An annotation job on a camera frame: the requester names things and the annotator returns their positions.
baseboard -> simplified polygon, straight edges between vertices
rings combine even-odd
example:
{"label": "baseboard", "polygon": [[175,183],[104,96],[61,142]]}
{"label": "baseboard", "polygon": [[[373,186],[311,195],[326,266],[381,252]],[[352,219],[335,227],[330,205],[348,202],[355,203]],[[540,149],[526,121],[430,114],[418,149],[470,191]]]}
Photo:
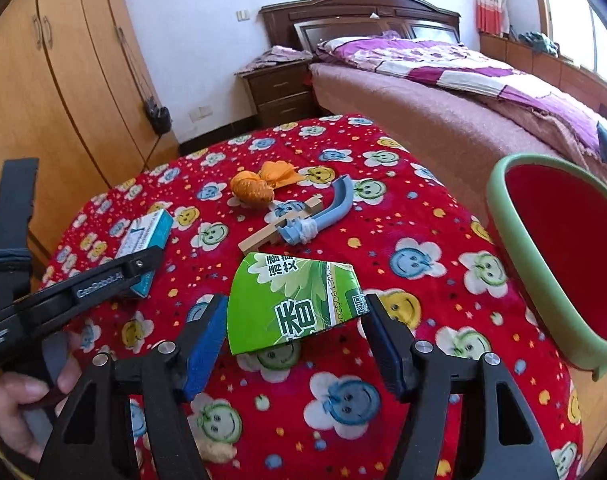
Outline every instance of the baseboard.
{"label": "baseboard", "polygon": [[203,150],[208,146],[221,142],[222,140],[232,139],[243,134],[250,133],[259,128],[259,117],[256,115],[245,117],[234,121],[234,123],[226,124],[221,128],[217,128],[211,132],[195,137],[194,139],[186,140],[179,145],[179,155],[185,156],[189,153]]}

teal and white box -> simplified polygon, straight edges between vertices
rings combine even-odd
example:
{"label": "teal and white box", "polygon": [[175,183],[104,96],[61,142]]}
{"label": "teal and white box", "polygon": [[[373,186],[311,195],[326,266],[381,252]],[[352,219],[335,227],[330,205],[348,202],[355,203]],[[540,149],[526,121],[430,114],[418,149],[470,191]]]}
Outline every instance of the teal and white box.
{"label": "teal and white box", "polygon": [[[165,247],[168,236],[170,236],[172,222],[172,217],[165,209],[159,209],[136,219],[123,237],[121,247],[115,257],[120,258],[152,246]],[[130,290],[137,296],[145,298],[152,286],[152,278],[154,278],[154,270],[146,272],[141,277],[141,281],[131,286]]]}

watermelon-shaped container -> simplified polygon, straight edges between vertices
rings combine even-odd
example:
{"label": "watermelon-shaped container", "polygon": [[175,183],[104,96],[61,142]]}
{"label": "watermelon-shaped container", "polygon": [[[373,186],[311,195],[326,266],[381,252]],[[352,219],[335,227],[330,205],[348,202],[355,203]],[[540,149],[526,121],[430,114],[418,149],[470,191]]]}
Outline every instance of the watermelon-shaped container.
{"label": "watermelon-shaped container", "polygon": [[489,230],[521,292],[570,363],[607,372],[607,187],[543,155],[500,160]]}

purple and white blanket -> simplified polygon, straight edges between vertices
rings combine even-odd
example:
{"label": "purple and white blanket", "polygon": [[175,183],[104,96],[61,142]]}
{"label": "purple and white blanket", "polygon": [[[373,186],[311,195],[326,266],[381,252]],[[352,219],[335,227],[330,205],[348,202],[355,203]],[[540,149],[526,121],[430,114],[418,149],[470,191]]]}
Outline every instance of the purple and white blanket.
{"label": "purple and white blanket", "polygon": [[558,88],[479,52],[440,41],[336,38],[318,47],[322,59],[441,88],[507,100],[558,118],[592,157],[600,156],[597,124],[607,120]]}

wall outlet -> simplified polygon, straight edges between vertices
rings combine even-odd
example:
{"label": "wall outlet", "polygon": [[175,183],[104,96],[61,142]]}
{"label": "wall outlet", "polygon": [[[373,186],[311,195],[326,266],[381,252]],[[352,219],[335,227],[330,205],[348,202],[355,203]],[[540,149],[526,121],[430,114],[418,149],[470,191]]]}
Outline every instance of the wall outlet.
{"label": "wall outlet", "polygon": [[197,121],[203,119],[204,117],[208,117],[208,116],[212,115],[212,107],[210,105],[200,106],[200,107],[192,110],[189,113],[189,115],[190,115],[190,120],[193,123],[196,123]]}

